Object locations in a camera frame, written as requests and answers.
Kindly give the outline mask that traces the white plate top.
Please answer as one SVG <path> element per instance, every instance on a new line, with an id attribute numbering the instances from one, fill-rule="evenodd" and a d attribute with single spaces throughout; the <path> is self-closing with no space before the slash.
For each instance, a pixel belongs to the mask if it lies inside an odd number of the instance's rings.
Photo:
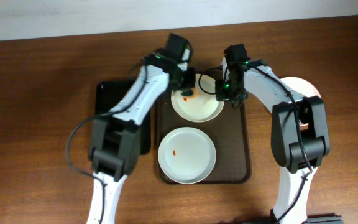
<path id="1" fill-rule="evenodd" d="M 193 96 L 182 96 L 180 91 L 171 94 L 171 103 L 175 112 L 183 119 L 195 123 L 214 119 L 224 108 L 223 101 L 217 101 L 215 95 L 209 95 L 200 89 L 199 77 L 200 74 L 196 74 Z"/>

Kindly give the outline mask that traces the white plate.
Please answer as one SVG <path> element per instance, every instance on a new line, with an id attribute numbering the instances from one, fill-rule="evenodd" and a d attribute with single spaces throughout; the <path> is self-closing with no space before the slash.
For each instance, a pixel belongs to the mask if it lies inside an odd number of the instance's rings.
<path id="1" fill-rule="evenodd" d="M 306 97 L 318 96 L 321 98 L 321 94 L 317 88 L 309 81 L 299 77 L 284 77 L 280 79 L 287 86 L 287 90 L 291 91 L 294 97 L 294 91 L 300 93 Z"/>
<path id="2" fill-rule="evenodd" d="M 182 127 L 170 131 L 158 147 L 158 164 L 162 172 L 179 184 L 196 184 L 213 171 L 216 148 L 203 131 Z"/>
<path id="3" fill-rule="evenodd" d="M 209 95 L 200 89 L 199 77 L 200 74 L 196 74 L 193 96 L 182 96 L 180 91 L 171 94 L 171 103 L 175 112 L 183 119 L 195 123 L 214 119 L 224 108 L 223 101 L 217 101 L 215 95 Z"/>

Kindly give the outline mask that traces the green yellow sponge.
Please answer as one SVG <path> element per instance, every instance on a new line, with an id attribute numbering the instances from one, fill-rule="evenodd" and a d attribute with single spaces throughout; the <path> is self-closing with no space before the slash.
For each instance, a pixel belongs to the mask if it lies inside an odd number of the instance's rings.
<path id="1" fill-rule="evenodd" d="M 190 88 L 182 91 L 181 96 L 184 98 L 195 98 L 198 96 L 198 92 L 195 88 Z"/>

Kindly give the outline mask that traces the white plate bottom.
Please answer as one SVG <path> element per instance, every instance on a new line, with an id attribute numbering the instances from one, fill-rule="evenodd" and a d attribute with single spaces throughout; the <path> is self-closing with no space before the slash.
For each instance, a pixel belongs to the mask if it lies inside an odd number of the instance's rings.
<path id="1" fill-rule="evenodd" d="M 196 184 L 213 171 L 216 148 L 203 131 L 182 127 L 170 131 L 158 147 L 158 164 L 162 172 L 179 184 Z"/>

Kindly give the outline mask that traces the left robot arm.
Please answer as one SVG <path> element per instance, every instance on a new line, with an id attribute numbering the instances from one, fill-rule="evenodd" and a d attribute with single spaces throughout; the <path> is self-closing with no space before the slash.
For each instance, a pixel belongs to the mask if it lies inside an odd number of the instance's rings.
<path id="1" fill-rule="evenodd" d="M 139 74 L 123 99 L 93 120 L 88 158 L 93 194 L 88 223 L 114 223 L 121 190 L 141 152 L 141 126 L 151 107 L 166 91 L 191 91 L 195 70 L 189 67 L 190 42 L 170 34 L 165 47 L 141 61 Z"/>

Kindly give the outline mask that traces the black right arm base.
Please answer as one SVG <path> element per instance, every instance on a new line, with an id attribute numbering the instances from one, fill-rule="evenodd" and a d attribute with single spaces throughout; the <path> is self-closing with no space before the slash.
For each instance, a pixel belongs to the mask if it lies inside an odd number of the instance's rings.
<path id="1" fill-rule="evenodd" d="M 274 224 L 273 218 L 261 218 L 259 220 L 242 222 L 245 224 Z M 334 213 L 324 215 L 312 215 L 304 221 L 306 224 L 344 224 L 342 216 Z"/>

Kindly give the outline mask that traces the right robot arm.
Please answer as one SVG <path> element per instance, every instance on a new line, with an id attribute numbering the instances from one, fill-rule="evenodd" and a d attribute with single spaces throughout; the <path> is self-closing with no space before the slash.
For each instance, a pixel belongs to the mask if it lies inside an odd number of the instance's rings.
<path id="1" fill-rule="evenodd" d="M 243 44 L 224 50 L 222 70 L 215 83 L 218 101 L 242 103 L 252 94 L 272 115 L 271 149 L 280 181 L 271 223 L 307 223 L 311 181 L 330 152 L 323 100 L 290 88 L 266 62 L 252 60 Z"/>

